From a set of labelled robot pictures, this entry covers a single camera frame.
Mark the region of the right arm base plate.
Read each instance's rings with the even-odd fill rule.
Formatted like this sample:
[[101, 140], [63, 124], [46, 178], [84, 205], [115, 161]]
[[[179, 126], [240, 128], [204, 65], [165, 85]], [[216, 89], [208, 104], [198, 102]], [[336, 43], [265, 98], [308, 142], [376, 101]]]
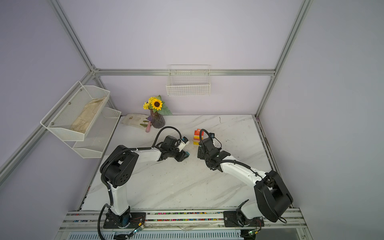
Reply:
[[262, 217], [248, 219], [243, 213], [237, 211], [224, 211], [225, 227], [264, 227], [265, 223]]

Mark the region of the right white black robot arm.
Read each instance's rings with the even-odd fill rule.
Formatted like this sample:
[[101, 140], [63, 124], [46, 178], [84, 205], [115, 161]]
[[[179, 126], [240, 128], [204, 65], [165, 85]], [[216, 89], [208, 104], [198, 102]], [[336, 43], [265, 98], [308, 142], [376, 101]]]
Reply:
[[245, 200], [237, 207], [236, 225], [246, 227], [262, 217], [273, 223], [287, 223], [282, 215], [294, 200], [276, 171], [260, 171], [238, 161], [230, 153], [217, 148], [215, 140], [210, 137], [200, 140], [198, 156], [204, 158], [210, 170], [231, 175], [254, 190], [256, 200]]

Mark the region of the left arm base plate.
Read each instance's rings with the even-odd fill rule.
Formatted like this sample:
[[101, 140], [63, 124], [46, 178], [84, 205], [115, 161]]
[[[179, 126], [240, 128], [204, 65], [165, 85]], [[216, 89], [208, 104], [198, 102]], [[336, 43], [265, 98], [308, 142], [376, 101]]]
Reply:
[[113, 212], [107, 212], [104, 222], [104, 229], [136, 229], [144, 225], [146, 213], [128, 213], [122, 216], [115, 215]]

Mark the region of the red wood block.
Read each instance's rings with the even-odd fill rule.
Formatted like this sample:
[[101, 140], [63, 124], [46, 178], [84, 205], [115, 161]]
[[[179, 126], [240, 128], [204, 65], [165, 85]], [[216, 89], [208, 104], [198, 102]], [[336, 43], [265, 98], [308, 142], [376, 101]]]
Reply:
[[194, 131], [194, 135], [195, 135], [195, 136], [200, 136], [200, 135], [203, 136], [203, 135], [204, 135], [204, 132], [201, 130], [200, 133], [198, 134], [198, 133], [196, 132], [196, 130], [195, 130], [195, 131]]

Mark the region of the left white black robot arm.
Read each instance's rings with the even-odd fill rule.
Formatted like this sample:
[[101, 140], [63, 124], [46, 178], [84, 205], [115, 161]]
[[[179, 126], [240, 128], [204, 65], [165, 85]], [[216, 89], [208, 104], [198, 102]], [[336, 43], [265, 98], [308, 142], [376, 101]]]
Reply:
[[130, 221], [130, 205], [125, 184], [131, 178], [136, 164], [160, 162], [167, 158], [182, 162], [189, 157], [189, 153], [184, 151], [188, 144], [186, 137], [176, 139], [167, 136], [163, 142], [153, 147], [117, 146], [100, 168], [101, 181], [107, 187], [110, 198], [108, 216], [122, 226], [126, 226]]

